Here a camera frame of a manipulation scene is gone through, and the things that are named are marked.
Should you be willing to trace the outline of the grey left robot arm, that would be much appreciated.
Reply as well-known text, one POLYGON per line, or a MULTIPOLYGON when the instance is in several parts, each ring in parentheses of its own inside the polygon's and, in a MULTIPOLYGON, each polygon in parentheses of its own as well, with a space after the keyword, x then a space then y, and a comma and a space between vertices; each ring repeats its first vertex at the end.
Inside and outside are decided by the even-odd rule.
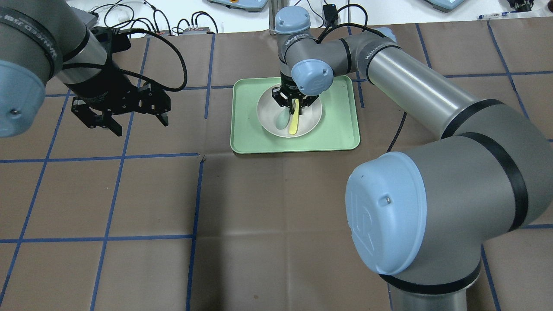
POLYGON ((57 77, 75 95, 71 112, 88 128, 122 136, 114 116, 138 112, 168 126, 171 100, 165 88, 143 79, 135 86, 113 60, 130 48, 127 34, 91 29, 63 0, 3 0, 0 31, 2 137, 29 130, 45 87, 57 77))

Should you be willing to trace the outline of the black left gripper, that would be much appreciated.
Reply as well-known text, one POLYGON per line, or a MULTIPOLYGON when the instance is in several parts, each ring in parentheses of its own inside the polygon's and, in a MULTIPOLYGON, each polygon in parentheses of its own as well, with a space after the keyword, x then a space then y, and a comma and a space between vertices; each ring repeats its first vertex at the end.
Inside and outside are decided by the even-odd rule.
POLYGON ((79 53, 69 60, 70 64, 99 66, 69 69, 69 88, 75 94, 71 112, 88 128, 107 128, 122 136, 123 128, 113 116, 130 112, 154 115, 163 126, 168 126, 171 100, 166 92, 153 82, 145 82, 141 87, 133 85, 112 58, 114 53, 126 51, 130 46, 124 34, 95 26, 83 39, 79 53))

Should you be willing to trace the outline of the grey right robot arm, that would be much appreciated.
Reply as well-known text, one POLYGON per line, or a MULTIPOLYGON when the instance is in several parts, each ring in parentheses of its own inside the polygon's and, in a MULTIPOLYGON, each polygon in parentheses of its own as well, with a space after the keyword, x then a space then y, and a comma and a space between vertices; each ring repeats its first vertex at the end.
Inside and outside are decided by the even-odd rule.
POLYGON ((530 224, 552 203, 552 147, 523 115, 481 100, 411 57, 381 29, 322 42, 308 11, 274 19, 282 90, 316 97, 358 71, 437 141, 359 165, 347 221, 395 311, 465 311, 486 240, 530 224))

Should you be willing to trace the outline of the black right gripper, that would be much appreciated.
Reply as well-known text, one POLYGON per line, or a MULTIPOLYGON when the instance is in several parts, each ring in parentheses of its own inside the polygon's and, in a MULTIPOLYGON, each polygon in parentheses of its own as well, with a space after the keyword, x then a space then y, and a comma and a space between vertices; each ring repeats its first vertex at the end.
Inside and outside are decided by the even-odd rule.
POLYGON ((271 89, 272 99, 281 107, 285 108, 288 114, 296 116, 302 115, 302 109, 311 106, 318 96, 306 96, 299 91, 298 85, 292 77, 280 72, 280 86, 271 89), (299 99, 300 104, 294 105, 294 99, 299 99))

